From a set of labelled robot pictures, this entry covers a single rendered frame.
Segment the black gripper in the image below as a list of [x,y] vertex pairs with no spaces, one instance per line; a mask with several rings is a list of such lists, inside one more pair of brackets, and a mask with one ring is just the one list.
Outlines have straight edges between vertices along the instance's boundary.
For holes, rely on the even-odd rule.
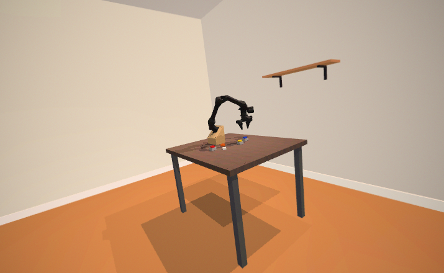
[[251,122],[251,121],[244,120],[244,119],[243,119],[243,118],[244,118],[244,115],[246,116],[247,114],[241,114],[241,119],[236,121],[236,123],[240,126],[240,128],[241,128],[242,130],[243,130],[243,123],[242,123],[242,122],[246,122],[247,128],[249,128],[249,124],[250,124],[250,122]]

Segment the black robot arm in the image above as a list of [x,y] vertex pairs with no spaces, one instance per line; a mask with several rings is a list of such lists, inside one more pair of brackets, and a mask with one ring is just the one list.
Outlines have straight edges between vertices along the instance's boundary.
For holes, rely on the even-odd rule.
[[[224,103],[224,102],[226,102],[226,101],[230,101],[230,102],[232,102],[232,103],[234,103],[234,104],[237,104],[237,105],[240,107],[239,110],[240,110],[241,114],[246,114],[247,112],[248,112],[248,114],[249,114],[249,113],[254,113],[253,106],[248,107],[248,106],[246,105],[246,102],[245,102],[245,101],[239,101],[239,100],[234,99],[233,97],[230,97],[230,96],[228,96],[228,95],[226,95],[226,96],[216,97],[216,98],[215,98],[215,106],[214,106],[214,110],[213,110],[213,112],[212,112],[212,115],[211,115],[210,119],[208,120],[209,130],[212,130],[213,133],[217,132],[218,129],[219,129],[219,127],[216,127],[216,126],[214,125],[214,124],[215,124],[215,116],[216,116],[216,114],[217,114],[218,108],[221,106],[222,103]],[[244,118],[243,118],[243,119],[244,119],[244,120],[247,120],[247,121],[251,121],[252,116],[248,116],[248,115],[245,116],[245,115],[244,115]]]

